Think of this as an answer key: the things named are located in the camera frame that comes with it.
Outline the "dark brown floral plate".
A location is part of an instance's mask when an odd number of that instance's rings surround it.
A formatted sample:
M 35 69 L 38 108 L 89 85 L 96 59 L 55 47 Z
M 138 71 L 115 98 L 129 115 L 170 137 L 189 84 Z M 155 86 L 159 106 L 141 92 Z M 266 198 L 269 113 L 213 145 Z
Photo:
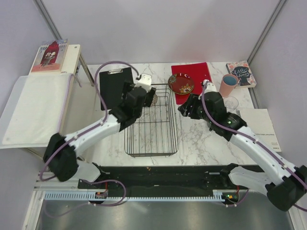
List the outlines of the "dark brown floral plate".
M 177 73 L 169 77 L 167 82 L 170 90 L 175 94 L 189 94 L 194 89 L 194 81 L 188 74 Z

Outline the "clear drinking glass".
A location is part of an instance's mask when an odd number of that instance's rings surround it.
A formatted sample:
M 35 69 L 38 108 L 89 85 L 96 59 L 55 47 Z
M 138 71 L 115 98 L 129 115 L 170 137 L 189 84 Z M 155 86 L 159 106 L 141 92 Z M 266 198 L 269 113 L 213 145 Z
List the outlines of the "clear drinking glass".
M 234 112 L 239 105 L 239 102 L 236 97 L 227 96 L 224 98 L 224 105 L 228 112 Z

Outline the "grey wire dish rack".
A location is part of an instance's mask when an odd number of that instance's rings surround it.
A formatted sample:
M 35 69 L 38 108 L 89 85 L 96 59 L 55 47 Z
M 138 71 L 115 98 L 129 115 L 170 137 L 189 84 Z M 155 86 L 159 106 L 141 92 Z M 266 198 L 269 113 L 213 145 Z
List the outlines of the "grey wire dish rack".
M 154 84 L 158 101 L 144 107 L 136 122 L 124 130 L 124 150 L 131 157 L 171 156 L 178 151 L 175 94 L 167 84 Z

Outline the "pink plastic cup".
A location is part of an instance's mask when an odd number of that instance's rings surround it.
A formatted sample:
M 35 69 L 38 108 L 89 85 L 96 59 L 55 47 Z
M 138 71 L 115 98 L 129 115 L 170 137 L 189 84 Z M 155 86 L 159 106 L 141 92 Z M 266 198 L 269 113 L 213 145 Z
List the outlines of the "pink plastic cup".
M 234 88 L 235 88 L 234 86 L 228 86 L 224 84 L 223 79 L 222 79 L 221 84 L 220 84 L 219 93 L 221 94 L 222 97 L 227 97 L 230 95 L 230 93 L 232 92 Z

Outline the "patterned ceramic bowl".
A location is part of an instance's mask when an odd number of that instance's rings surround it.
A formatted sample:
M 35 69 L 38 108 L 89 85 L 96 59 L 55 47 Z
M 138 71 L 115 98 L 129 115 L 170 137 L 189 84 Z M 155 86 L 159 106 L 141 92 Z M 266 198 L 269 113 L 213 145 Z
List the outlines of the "patterned ceramic bowl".
M 156 105 L 156 103 L 157 103 L 157 101 L 158 101 L 158 97 L 157 97 L 157 95 L 156 95 L 156 94 L 154 94 L 154 96 L 153 96 L 153 100 L 152 100 L 152 103 L 151 103 L 151 107 L 155 106 L 155 105 Z

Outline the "grey ceramic mug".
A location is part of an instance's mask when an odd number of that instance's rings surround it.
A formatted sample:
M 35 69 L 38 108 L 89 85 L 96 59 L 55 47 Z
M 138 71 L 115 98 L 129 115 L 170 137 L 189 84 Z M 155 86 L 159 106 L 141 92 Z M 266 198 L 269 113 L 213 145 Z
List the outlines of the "grey ceramic mug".
M 213 131 L 214 125 L 212 124 L 212 122 L 208 122 L 208 123 L 207 123 L 207 126 L 208 126 L 208 128 L 209 128 L 209 131 Z

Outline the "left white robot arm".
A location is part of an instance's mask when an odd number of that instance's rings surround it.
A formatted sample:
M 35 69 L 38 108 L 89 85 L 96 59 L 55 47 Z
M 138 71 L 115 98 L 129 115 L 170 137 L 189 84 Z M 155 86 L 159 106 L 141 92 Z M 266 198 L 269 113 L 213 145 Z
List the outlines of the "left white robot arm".
M 106 112 L 102 118 L 74 133 L 51 136 L 43 160 L 60 182 L 72 177 L 86 180 L 94 188 L 105 184 L 105 176 L 98 166 L 78 159 L 83 152 L 100 140 L 119 133 L 141 117 L 142 109 L 152 104 L 156 89 L 151 86 L 152 78 L 144 74 L 136 84 L 127 84 L 123 89 L 123 100 Z

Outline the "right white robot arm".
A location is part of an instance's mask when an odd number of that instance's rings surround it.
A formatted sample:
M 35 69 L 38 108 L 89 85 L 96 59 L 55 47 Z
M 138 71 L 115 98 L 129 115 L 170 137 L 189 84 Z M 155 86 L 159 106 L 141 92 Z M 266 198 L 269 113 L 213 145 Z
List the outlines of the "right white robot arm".
M 231 163 L 220 176 L 222 187 L 252 189 L 281 211 L 303 209 L 297 202 L 307 193 L 306 166 L 295 166 L 257 139 L 241 117 L 227 111 L 220 93 L 191 94 L 178 110 L 184 117 L 205 120 L 211 131 L 240 148 L 263 170 L 254 172 Z

